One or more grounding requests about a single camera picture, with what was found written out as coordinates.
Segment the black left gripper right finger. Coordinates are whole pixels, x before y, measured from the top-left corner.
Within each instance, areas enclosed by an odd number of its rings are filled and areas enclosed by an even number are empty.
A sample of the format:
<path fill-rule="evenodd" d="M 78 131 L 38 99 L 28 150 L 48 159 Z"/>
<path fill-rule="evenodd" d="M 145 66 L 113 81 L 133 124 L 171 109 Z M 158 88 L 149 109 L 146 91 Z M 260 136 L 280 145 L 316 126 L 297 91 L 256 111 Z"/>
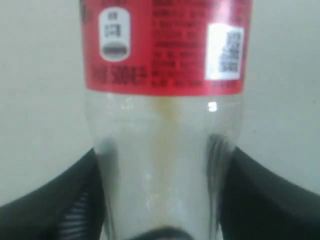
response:
<path fill-rule="evenodd" d="M 236 148 L 222 192 L 225 240 L 318 240 L 320 196 Z"/>

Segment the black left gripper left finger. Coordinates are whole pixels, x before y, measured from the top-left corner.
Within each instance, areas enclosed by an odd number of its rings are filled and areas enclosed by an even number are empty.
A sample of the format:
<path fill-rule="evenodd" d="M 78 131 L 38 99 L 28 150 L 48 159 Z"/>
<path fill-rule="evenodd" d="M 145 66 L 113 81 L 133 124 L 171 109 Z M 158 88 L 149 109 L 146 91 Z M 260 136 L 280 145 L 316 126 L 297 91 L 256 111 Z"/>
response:
<path fill-rule="evenodd" d="M 96 155 L 89 150 L 61 175 L 0 208 L 2 240 L 99 240 L 105 219 Z"/>

